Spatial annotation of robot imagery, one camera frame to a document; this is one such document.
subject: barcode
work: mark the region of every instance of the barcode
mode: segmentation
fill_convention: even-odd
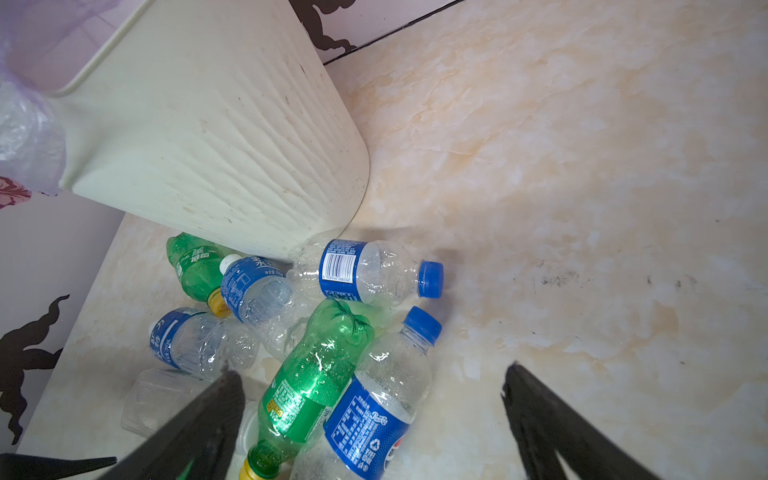
[[[356,255],[326,253],[326,261],[323,263],[323,280],[354,283],[355,258],[357,258]]]

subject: black silhouette decoration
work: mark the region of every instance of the black silhouette decoration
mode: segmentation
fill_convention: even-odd
[[[50,353],[42,349],[26,348],[45,340],[51,325],[58,320],[58,303],[67,298],[69,295],[58,297],[40,320],[11,330],[0,339],[0,409],[11,414],[11,420],[8,422],[8,430],[14,435],[11,445],[18,443],[24,431],[18,423],[27,409],[27,400],[22,395],[24,371],[52,369],[63,350]]]
[[[315,6],[324,14],[334,13],[339,8],[349,8],[355,0],[290,0],[293,11],[299,17],[306,33],[310,34],[310,40],[320,50],[330,50],[331,48],[344,48],[344,53],[349,53],[355,47],[350,45],[349,40],[334,40],[328,35],[323,34],[323,22],[320,20],[320,14],[315,10]]]

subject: green bottle label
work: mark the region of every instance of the green bottle label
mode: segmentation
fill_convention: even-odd
[[[221,250],[216,247],[200,247],[190,250],[182,255],[178,263],[176,263],[176,275],[181,278],[181,276],[184,275],[184,272],[186,272],[193,263],[196,263],[199,260],[221,260],[223,258],[224,255],[221,253]]]
[[[264,393],[262,405],[278,432],[294,442],[304,443],[333,409],[301,395],[288,383],[286,377],[286,373],[280,369]]]

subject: yellow bottle cap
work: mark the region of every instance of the yellow bottle cap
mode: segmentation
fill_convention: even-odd
[[[229,316],[231,311],[227,306],[227,302],[224,301],[224,297],[221,296],[221,288],[215,289],[208,296],[208,308],[214,313],[215,316]]]
[[[243,462],[243,467],[240,469],[240,475],[237,477],[237,480],[266,480],[266,479],[256,475],[256,472],[254,472],[253,469],[248,464],[248,458],[246,458],[245,462]]]

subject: floral wall sticker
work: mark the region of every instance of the floral wall sticker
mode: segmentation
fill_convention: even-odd
[[[32,192],[19,182],[0,177],[0,209],[9,205],[23,204],[32,197]]]

